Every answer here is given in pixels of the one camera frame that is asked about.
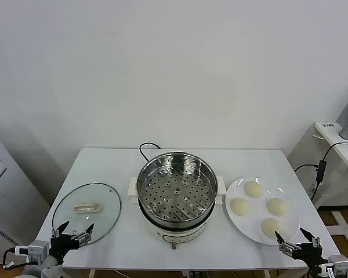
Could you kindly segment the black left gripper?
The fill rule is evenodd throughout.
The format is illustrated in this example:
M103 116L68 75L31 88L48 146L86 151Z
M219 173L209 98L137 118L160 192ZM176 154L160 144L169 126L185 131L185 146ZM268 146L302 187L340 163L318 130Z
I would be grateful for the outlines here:
M69 222L66 221L57 229L52 229L49 255L56 259L57 265L63 264L64 257L70 250L75 250L75 246L83 247L91 241L94 224L91 224L86 231L78 235L62 235L68 224Z

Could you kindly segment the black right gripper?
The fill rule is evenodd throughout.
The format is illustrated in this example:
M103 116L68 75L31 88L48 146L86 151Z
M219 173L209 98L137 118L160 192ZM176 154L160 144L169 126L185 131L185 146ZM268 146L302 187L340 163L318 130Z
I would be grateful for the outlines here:
M297 244L299 247L297 250L294 244L286 242L282 236L275 231L278 249L285 255L292 255L294 252L294 259L301 260L306 265L320 265L327 263L328 260L322 257L320 238L314 237L309 231L303 228L301 228L300 231L310 243Z

